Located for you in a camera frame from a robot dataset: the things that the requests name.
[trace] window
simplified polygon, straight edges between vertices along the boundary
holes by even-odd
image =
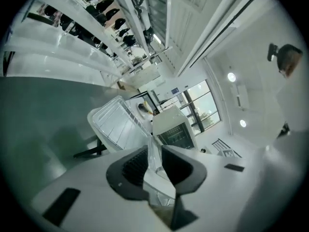
[[[163,110],[177,106],[186,115],[195,135],[218,123],[220,116],[206,81],[203,81],[163,104]]]

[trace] ceiling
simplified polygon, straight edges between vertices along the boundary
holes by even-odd
[[[256,14],[260,16],[258,20],[237,28],[228,41],[222,42],[225,46],[208,60],[221,86],[233,133],[258,146],[265,146],[278,136],[286,121],[276,96],[287,84],[287,79],[279,73],[275,60],[267,61],[268,46],[270,43],[278,46],[292,44],[305,51],[306,45],[280,5],[257,13],[262,13],[261,16]],[[296,86],[296,77],[307,65],[303,58],[289,83],[294,82]],[[236,75],[237,85],[246,86],[248,109],[242,111],[236,106],[232,83],[227,79],[229,72]],[[241,119],[247,122],[246,128],[240,126]]]
[[[169,45],[161,54],[173,73],[177,73],[222,0],[172,0]]]

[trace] black chair leg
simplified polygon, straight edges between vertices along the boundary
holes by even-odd
[[[97,146],[93,149],[89,149],[89,150],[85,150],[83,152],[77,153],[73,157],[77,158],[77,157],[80,157],[80,156],[92,155],[92,154],[95,154],[95,153],[97,153],[97,155],[102,155],[102,151],[106,150],[106,149],[107,148],[105,147],[105,145],[100,145],[100,146]]]

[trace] ceiling light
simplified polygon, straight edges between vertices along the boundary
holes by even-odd
[[[247,126],[247,123],[246,123],[246,121],[244,121],[244,120],[241,120],[239,123],[240,123],[240,125],[241,125],[242,127],[246,127],[246,126]]]
[[[158,36],[156,36],[155,34],[154,34],[154,38],[155,38],[156,41],[158,41],[159,44],[161,44],[160,39],[159,39]]]
[[[234,75],[234,73],[230,72],[229,74],[227,74],[227,78],[230,82],[235,82],[236,81],[236,76]]]

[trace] recessed light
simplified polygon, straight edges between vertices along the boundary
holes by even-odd
[[[244,120],[241,120],[239,123],[240,123],[240,125],[241,125],[242,127],[246,127],[246,126],[247,126],[247,123],[246,123],[246,121],[244,121]]]
[[[234,73],[230,72],[229,74],[227,74],[227,78],[230,82],[235,82],[236,81],[236,76]]]

